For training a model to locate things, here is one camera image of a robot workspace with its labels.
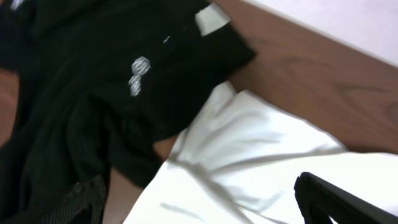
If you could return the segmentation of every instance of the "black polo shirt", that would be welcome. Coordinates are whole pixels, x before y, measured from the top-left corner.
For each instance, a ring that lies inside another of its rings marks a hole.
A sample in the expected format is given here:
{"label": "black polo shirt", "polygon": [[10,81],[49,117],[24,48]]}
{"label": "black polo shirt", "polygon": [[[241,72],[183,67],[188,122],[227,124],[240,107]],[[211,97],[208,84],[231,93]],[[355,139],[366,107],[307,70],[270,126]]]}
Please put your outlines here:
{"label": "black polo shirt", "polygon": [[187,128],[212,89],[254,57],[231,25],[203,35],[202,0],[25,0],[6,10],[29,48],[0,221],[115,166],[145,187],[155,141]]}

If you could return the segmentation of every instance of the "white embroidered logo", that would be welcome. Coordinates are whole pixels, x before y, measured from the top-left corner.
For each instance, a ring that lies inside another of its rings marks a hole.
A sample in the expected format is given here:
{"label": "white embroidered logo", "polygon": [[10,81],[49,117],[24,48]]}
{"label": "white embroidered logo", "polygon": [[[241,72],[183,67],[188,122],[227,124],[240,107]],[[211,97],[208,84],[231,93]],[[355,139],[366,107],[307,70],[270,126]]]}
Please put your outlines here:
{"label": "white embroidered logo", "polygon": [[24,2],[25,0],[13,0],[12,4],[11,4],[11,9],[12,10],[17,10],[18,7]]}
{"label": "white embroidered logo", "polygon": [[147,73],[149,69],[149,60],[145,57],[139,57],[131,65],[131,70],[134,74],[129,81],[131,96],[137,96],[139,94],[141,91],[141,76]]}

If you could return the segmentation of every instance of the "white fabric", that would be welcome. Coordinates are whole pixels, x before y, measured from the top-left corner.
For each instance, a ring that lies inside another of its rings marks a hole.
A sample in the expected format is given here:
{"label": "white fabric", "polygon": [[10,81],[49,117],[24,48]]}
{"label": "white fabric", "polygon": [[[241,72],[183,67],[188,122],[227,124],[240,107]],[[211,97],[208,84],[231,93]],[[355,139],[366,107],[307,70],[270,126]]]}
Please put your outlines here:
{"label": "white fabric", "polygon": [[398,157],[357,154],[250,92],[218,86],[124,223],[303,223],[294,183],[311,172],[398,214]]}
{"label": "white fabric", "polygon": [[222,28],[230,22],[230,18],[217,4],[211,3],[208,7],[196,13],[195,20],[202,37]]}

